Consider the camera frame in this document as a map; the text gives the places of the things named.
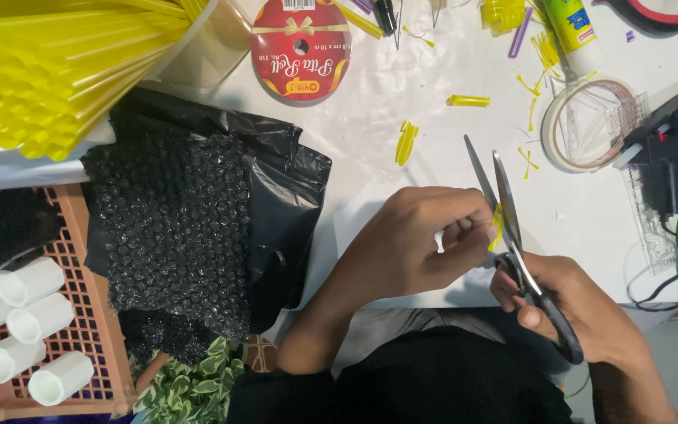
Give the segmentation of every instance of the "black marker cap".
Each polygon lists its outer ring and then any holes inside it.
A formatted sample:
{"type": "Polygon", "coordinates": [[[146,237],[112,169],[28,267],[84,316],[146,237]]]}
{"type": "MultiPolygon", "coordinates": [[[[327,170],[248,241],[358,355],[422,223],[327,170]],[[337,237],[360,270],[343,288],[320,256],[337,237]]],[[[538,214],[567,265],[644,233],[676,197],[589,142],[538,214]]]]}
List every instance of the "black marker cap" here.
{"type": "Polygon", "coordinates": [[[376,21],[384,33],[393,34],[396,31],[396,18],[394,17],[394,5],[391,0],[378,0],[373,5],[373,13],[376,21]]]}

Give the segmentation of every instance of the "person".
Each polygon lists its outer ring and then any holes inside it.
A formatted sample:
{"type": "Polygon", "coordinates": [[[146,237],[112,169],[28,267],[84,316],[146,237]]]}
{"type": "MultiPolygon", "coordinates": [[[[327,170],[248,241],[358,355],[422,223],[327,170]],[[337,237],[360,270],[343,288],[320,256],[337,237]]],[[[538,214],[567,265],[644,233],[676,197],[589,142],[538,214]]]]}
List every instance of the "person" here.
{"type": "MultiPolygon", "coordinates": [[[[492,219],[474,188],[408,187],[391,196],[286,330],[278,369],[235,382],[228,422],[571,422],[536,353],[487,326],[427,325],[380,345],[336,380],[330,373],[363,305],[447,287],[486,259],[492,219]]],[[[570,258],[525,253],[524,261],[579,337],[597,422],[678,424],[643,334],[621,308],[570,258]]],[[[516,296],[502,269],[490,291],[503,317],[557,341],[545,313],[516,296]]]]}

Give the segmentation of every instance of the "glue stick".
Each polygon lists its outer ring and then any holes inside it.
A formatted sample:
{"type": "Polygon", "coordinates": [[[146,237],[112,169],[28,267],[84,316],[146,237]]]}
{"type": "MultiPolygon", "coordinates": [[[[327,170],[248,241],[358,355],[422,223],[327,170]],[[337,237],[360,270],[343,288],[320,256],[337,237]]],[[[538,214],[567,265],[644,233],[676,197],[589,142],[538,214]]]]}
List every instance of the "glue stick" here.
{"type": "Polygon", "coordinates": [[[581,0],[543,0],[561,50],[577,76],[598,71],[603,55],[581,0]]]}

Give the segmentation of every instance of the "variegated plant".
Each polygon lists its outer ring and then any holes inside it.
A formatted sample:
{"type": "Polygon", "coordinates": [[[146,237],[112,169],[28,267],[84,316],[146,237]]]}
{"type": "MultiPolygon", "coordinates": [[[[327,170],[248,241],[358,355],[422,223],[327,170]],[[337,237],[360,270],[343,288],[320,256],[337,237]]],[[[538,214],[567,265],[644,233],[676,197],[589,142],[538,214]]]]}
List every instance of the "variegated plant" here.
{"type": "Polygon", "coordinates": [[[230,355],[240,345],[230,346],[219,337],[206,351],[208,358],[195,367],[170,358],[140,394],[133,412],[145,409],[143,422],[151,424],[226,422],[232,384],[245,372],[242,359],[230,355]]]}

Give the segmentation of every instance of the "black shirt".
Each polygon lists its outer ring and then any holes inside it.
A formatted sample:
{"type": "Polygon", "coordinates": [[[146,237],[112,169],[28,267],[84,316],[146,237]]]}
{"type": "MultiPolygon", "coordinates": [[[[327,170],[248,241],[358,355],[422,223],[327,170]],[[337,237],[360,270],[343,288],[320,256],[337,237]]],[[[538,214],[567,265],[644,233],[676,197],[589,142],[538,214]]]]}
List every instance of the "black shirt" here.
{"type": "Polygon", "coordinates": [[[227,421],[570,423],[563,393],[519,346],[458,327],[412,331],[345,368],[247,373],[227,421]]]}

